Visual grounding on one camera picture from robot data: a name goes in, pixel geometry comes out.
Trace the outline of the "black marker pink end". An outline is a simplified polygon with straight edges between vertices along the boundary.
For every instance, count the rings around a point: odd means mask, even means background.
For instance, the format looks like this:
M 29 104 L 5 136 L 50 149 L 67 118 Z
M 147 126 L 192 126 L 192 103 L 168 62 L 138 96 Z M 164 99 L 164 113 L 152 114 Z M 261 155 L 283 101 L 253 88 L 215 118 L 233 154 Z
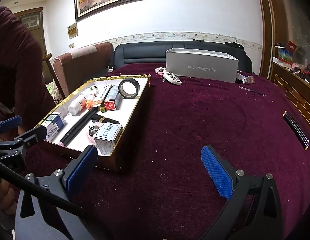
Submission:
M 87 113 L 85 113 L 59 141 L 59 145 L 66 147 L 69 145 L 73 139 L 78 135 L 78 133 L 84 128 L 84 126 L 89 122 L 90 118 L 98 112 L 97 108 L 91 108 Z

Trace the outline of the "blue white barcode box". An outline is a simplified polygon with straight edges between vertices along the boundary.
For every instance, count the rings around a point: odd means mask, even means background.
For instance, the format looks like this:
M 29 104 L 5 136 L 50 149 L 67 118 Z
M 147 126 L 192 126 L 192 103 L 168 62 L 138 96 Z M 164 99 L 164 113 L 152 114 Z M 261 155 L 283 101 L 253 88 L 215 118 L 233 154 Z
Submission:
M 45 140 L 51 142 L 65 126 L 65 120 L 60 112 L 54 112 L 43 120 L 41 126 L 47 130 Z

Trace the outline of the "white plastic bottle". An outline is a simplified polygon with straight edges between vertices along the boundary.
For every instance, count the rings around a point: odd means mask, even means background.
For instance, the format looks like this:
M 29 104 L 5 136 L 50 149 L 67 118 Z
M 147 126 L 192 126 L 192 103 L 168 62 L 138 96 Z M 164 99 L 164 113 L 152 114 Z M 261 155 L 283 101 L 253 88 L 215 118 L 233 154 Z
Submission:
M 86 107 L 86 97 L 84 95 L 78 96 L 71 104 L 68 106 L 68 111 L 71 115 L 76 115 L 82 109 Z

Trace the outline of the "black marker yellow cap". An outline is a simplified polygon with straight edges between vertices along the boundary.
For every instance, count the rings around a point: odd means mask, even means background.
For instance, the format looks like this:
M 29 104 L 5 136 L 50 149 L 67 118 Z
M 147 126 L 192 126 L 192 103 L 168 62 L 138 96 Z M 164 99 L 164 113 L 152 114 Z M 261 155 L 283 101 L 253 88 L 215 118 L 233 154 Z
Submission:
M 98 110 L 102 113 L 106 111 L 112 111 L 114 109 L 114 104 L 108 100 L 108 95 L 111 91 L 112 85 L 107 85 L 101 96 L 102 103 L 98 107 Z

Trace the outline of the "white tube orange cap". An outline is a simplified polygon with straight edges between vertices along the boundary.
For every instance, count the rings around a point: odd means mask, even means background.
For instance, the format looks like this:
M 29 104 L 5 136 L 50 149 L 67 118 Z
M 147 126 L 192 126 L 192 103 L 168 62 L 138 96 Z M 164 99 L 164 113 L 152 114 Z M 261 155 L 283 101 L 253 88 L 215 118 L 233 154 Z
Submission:
M 103 100 L 97 100 L 97 101 L 87 100 L 86 101 L 86 108 L 91 109 L 93 107 L 99 107 L 102 104 L 102 102 L 103 102 Z

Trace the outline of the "grey red carton box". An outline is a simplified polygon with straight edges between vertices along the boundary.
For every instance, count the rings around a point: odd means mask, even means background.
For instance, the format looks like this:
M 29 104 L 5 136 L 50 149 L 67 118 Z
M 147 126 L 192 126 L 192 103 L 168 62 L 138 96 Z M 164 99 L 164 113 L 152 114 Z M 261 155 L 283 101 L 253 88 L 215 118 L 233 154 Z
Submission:
M 114 104 L 114 109 L 112 111 L 116 111 L 119 109 L 122 95 L 119 92 L 118 86 L 112 86 L 111 91 L 108 95 L 108 100 Z

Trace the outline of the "white green-label pill bottle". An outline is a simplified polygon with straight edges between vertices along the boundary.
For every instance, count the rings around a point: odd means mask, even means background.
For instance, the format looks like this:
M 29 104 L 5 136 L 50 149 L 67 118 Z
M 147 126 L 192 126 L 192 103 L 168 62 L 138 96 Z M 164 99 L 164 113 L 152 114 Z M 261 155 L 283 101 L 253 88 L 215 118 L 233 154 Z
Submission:
M 80 95 L 84 96 L 86 100 L 93 100 L 98 94 L 98 87 L 96 85 L 92 85 L 85 89 Z

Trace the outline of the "black tape roll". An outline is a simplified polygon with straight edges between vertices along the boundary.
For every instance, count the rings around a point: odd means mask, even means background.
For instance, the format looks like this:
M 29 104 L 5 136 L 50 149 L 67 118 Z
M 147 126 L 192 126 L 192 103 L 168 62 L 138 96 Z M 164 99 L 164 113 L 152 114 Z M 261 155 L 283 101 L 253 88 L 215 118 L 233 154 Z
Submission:
M 125 99 L 134 99 L 139 93 L 140 85 L 138 81 L 132 77 L 126 77 L 118 85 L 119 93 Z

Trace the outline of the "small white label box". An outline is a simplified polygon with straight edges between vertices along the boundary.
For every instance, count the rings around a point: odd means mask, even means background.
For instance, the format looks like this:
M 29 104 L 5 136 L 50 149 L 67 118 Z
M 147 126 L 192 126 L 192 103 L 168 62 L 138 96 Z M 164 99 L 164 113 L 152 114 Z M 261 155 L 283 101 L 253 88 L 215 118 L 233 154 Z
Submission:
M 122 126 L 120 124 L 102 123 L 98 131 L 93 135 L 101 156 L 111 155 L 121 133 Z

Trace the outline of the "maroon bed blanket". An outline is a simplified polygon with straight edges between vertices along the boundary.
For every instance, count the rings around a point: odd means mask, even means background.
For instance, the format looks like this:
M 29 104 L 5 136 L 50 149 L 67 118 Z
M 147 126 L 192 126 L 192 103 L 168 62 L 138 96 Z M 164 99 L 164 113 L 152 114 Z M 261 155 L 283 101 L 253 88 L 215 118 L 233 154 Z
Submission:
M 156 65 L 132 64 L 114 75 L 149 74 L 137 145 L 120 172 L 94 169 L 72 201 L 105 225 L 114 239 L 198 239 L 225 204 L 201 161 L 211 145 L 251 176 L 273 174 L 284 236 L 310 204 L 310 145 L 305 151 L 282 115 L 288 111 L 310 144 L 310 126 L 284 91 L 257 76 L 252 90 L 207 79 L 175 86 Z

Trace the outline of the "brown upholstered chair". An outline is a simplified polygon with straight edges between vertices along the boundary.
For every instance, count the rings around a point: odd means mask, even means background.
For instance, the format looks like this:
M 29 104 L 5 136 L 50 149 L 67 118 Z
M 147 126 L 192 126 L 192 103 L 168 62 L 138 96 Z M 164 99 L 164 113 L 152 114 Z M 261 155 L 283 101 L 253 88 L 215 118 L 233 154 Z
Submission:
M 57 56 L 53 68 L 65 96 L 91 78 L 107 75 L 113 51 L 113 45 L 105 42 L 70 49 Z

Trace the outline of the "thin ballpoint pen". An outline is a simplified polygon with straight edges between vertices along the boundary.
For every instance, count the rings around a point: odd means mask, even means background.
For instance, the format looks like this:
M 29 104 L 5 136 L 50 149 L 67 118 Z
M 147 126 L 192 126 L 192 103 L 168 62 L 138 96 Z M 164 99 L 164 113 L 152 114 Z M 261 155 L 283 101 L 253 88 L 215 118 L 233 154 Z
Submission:
M 246 87 L 239 86 L 239 89 L 242 89 L 242 90 L 254 93 L 254 94 L 258 94 L 258 95 L 261 95 L 261 96 L 266 96 L 266 94 L 264 94 L 264 93 L 257 92 L 255 90 L 252 90 L 252 89 L 249 89 L 249 88 L 246 88 Z

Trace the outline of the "grey red dragonfly shoebox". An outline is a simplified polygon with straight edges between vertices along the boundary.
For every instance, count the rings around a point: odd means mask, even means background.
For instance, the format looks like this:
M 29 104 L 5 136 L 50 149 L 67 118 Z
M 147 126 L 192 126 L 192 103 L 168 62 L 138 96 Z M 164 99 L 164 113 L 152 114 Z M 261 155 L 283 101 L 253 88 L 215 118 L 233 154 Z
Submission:
M 234 83 L 239 60 L 227 53 L 172 48 L 166 51 L 166 68 L 176 76 Z

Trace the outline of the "white remote key fob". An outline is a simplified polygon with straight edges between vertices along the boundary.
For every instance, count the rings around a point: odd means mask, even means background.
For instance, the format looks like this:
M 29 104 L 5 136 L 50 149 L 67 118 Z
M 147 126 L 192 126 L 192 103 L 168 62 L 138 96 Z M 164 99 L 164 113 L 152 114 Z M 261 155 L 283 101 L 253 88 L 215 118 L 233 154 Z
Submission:
M 163 72 L 163 82 L 168 81 L 169 83 L 173 85 L 178 85 L 181 86 L 182 82 L 180 79 L 173 73 L 171 72 Z

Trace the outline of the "black leather sofa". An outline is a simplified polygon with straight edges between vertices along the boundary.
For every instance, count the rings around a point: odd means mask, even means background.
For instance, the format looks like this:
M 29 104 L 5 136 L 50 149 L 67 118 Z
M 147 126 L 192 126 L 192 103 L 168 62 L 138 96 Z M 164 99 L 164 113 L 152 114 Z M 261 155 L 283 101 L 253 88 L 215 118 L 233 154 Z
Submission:
M 253 72 L 252 61 L 242 45 L 201 40 L 120 44 L 111 56 L 110 68 L 142 63 L 164 63 L 174 74 L 192 77 L 226 77 L 227 71 L 236 71 L 235 64 L 238 71 Z

